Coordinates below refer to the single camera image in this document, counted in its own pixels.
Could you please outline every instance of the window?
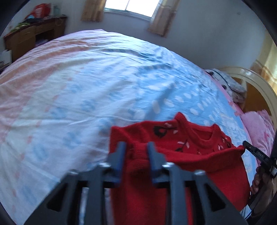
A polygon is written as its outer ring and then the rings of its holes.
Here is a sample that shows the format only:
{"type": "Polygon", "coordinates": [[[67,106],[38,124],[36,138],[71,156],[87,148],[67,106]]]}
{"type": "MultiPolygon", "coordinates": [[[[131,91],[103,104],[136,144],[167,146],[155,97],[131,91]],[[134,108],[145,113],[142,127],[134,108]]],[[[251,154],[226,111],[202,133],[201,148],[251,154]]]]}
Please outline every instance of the window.
{"type": "Polygon", "coordinates": [[[159,0],[107,0],[105,8],[135,12],[152,17],[159,0]]]}

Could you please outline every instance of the human hand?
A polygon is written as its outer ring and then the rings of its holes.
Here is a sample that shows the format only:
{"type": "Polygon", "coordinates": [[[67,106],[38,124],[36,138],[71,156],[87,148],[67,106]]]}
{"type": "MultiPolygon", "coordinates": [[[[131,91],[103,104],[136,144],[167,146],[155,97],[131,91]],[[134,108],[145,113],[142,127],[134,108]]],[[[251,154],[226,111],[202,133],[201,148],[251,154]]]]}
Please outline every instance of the human hand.
{"type": "Polygon", "coordinates": [[[252,186],[250,188],[251,195],[256,194],[259,191],[259,184],[262,181],[264,185],[266,185],[266,190],[262,195],[262,198],[258,201],[257,205],[253,209],[252,213],[253,215],[259,215],[260,213],[264,212],[269,205],[272,197],[272,191],[273,191],[273,180],[272,178],[266,174],[261,174],[261,167],[258,167],[256,169],[256,174],[254,176],[254,180],[252,182],[252,186]]]}
{"type": "Polygon", "coordinates": [[[265,185],[267,185],[266,192],[271,193],[273,190],[272,178],[266,173],[262,174],[262,176],[261,176],[259,173],[260,169],[261,169],[261,167],[257,167],[257,169],[256,169],[257,173],[254,176],[254,180],[253,180],[252,186],[250,188],[252,195],[256,194],[259,191],[259,184],[260,184],[261,180],[264,182],[265,185]]]}

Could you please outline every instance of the pink pillow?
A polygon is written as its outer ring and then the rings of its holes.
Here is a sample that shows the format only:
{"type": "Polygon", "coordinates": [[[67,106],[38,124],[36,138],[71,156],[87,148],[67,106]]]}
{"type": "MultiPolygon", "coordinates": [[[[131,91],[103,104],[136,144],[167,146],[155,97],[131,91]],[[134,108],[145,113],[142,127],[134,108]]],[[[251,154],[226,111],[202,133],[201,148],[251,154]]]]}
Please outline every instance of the pink pillow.
{"type": "Polygon", "coordinates": [[[275,133],[267,111],[246,112],[240,117],[249,133],[252,145],[270,156],[275,133]]]}

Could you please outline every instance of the sweater collar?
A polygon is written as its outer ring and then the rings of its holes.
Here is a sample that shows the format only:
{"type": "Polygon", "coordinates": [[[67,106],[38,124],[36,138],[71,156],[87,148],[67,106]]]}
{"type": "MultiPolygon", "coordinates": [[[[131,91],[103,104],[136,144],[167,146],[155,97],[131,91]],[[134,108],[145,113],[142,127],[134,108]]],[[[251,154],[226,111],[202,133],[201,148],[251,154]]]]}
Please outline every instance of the sweater collar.
{"type": "Polygon", "coordinates": [[[186,117],[178,112],[175,116],[175,119],[178,121],[179,125],[186,130],[187,135],[190,140],[194,142],[196,145],[202,148],[212,148],[215,146],[218,138],[220,137],[221,130],[217,124],[213,124],[212,126],[200,126],[194,123],[189,122],[186,117]],[[204,132],[210,132],[211,137],[208,140],[202,139],[196,132],[195,129],[204,132]]]}

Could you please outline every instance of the desk drawer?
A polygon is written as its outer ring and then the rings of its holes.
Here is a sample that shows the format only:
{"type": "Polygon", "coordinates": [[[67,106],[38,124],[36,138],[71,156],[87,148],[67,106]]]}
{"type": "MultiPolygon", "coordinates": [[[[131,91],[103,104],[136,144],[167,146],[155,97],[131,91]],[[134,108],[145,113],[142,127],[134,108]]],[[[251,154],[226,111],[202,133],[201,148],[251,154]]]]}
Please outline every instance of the desk drawer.
{"type": "Polygon", "coordinates": [[[14,62],[15,60],[23,56],[25,53],[27,53],[34,47],[35,47],[35,36],[21,43],[18,43],[18,45],[12,50],[12,61],[14,62]]]}
{"type": "Polygon", "coordinates": [[[35,26],[28,27],[22,31],[20,31],[19,42],[24,42],[35,36],[35,26]]]}
{"type": "Polygon", "coordinates": [[[36,26],[35,34],[41,34],[45,31],[53,30],[55,26],[55,23],[48,23],[48,24],[42,24],[39,26],[36,26]]]}
{"type": "Polygon", "coordinates": [[[20,32],[16,32],[16,33],[10,35],[5,40],[6,49],[12,50],[15,46],[17,46],[17,44],[19,43],[19,38],[20,38],[20,32]]]}

